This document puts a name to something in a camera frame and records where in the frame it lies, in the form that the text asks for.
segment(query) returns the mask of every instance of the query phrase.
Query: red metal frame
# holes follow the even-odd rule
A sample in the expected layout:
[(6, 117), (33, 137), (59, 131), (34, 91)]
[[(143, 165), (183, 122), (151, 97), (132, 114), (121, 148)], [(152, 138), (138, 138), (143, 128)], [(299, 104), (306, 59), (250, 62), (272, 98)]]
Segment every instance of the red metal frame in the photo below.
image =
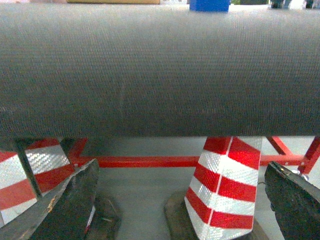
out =
[[(303, 166), (299, 169), (307, 174), (320, 156), (320, 137), (314, 139), (306, 155), (293, 154), (278, 136), (267, 139), (279, 155), (262, 155), (261, 166), (275, 161), (285, 166)], [(75, 167), (92, 159), (97, 159), (101, 168), (195, 167), (199, 160), (199, 156), (81, 156), (87, 141), (87, 138), (77, 140), (69, 151), (68, 158)]]
[(75, 142), (68, 158), (75, 167), (97, 159), (101, 168), (195, 167), (199, 156), (81, 156), (87, 138)]
[(302, 164), (298, 167), (298, 170), (303, 174), (309, 174), (311, 169), (316, 164), (316, 161), (320, 157), (320, 137), (316, 136), (312, 141), (308, 151), (306, 151), (305, 158), (306, 164)]

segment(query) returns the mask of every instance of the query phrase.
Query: gray mesh roller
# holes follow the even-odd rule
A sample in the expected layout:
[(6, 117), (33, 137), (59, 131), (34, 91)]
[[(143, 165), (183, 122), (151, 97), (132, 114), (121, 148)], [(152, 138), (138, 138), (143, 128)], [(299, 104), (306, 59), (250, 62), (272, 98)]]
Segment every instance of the gray mesh roller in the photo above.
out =
[(320, 134), (318, 11), (0, 13), (0, 137)]

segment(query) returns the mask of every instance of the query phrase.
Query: blue box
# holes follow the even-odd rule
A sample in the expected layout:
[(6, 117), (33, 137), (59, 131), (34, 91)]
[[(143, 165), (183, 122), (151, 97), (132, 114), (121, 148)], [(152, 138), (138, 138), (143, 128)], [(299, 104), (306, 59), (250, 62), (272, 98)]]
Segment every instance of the blue box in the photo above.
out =
[(190, 0), (190, 10), (200, 12), (228, 12), (230, 0)]

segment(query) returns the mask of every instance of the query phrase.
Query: white reflective stripe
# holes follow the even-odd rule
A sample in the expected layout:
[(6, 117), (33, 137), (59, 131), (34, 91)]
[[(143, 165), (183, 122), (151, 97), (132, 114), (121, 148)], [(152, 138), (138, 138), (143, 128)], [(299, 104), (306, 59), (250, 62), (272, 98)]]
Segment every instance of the white reflective stripe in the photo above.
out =
[(205, 224), (193, 209), (188, 199), (184, 198), (186, 208), (194, 228), (194, 231), (200, 240), (232, 240), (234, 238), (246, 235), (251, 229), (241, 228), (221, 228)]
[(0, 189), (9, 187), (27, 178), (18, 155), (0, 162)]
[(30, 208), (36, 202), (37, 202), (37, 200), (35, 198), (33, 198), (33, 199), (31, 199), (29, 201), (25, 201), (19, 205), (1, 210), (4, 224), (7, 224), (10, 221), (12, 221), (13, 219), (15, 219), (16, 217), (18, 217), (20, 214), (22, 214), (25, 210)]
[(207, 150), (203, 150), (203, 152), (204, 153), (201, 154), (199, 164), (205, 168), (239, 183), (254, 187), (257, 186), (259, 176), (258, 170), (233, 160), (226, 155), (219, 155)]
[(34, 174), (41, 174), (70, 164), (60, 145), (25, 151)]
[(90, 213), (90, 216), (89, 216), (88, 223), (87, 223), (87, 225), (86, 225), (87, 227), (90, 226), (90, 224), (91, 224), (91, 222), (92, 222), (92, 219), (94, 218), (95, 212), (96, 212), (96, 208), (95, 208), (95, 206), (93, 205), (93, 206), (92, 206), (91, 213)]
[(198, 163), (214, 173), (220, 173), (223, 167), (221, 161), (224, 161), (226, 157), (226, 155), (220, 155), (215, 152), (203, 150)]
[(263, 136), (237, 136), (237, 138), (256, 150), (261, 151)]
[(229, 157), (223, 159), (224, 167), (222, 176), (235, 180), (242, 184), (256, 187), (258, 184), (259, 171)]
[(253, 216), (255, 213), (254, 202), (220, 196), (206, 188), (195, 177), (192, 177), (190, 188), (208, 208), (217, 212), (246, 216)]
[(201, 220), (186, 197), (184, 197), (184, 202), (196, 235), (199, 240), (206, 240), (209, 226)]

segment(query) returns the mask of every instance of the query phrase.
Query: gray floor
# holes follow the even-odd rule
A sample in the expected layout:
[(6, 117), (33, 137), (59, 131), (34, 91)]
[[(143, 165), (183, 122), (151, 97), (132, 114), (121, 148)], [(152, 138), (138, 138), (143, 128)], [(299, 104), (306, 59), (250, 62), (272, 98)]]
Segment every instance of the gray floor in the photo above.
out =
[[(304, 154), (313, 137), (282, 137), (295, 154)], [(97, 156), (196, 156), (205, 137), (149, 137), (91, 139), (83, 155)], [(262, 154), (277, 152), (264, 139)], [(177, 168), (101, 168), (98, 192), (111, 196), (122, 214), (117, 240), (169, 240), (163, 212), (165, 202), (176, 191), (186, 191), (193, 167)], [(264, 181), (265, 167), (259, 171)], [(271, 240), (283, 240), (263, 184), (258, 185), (255, 217)]]

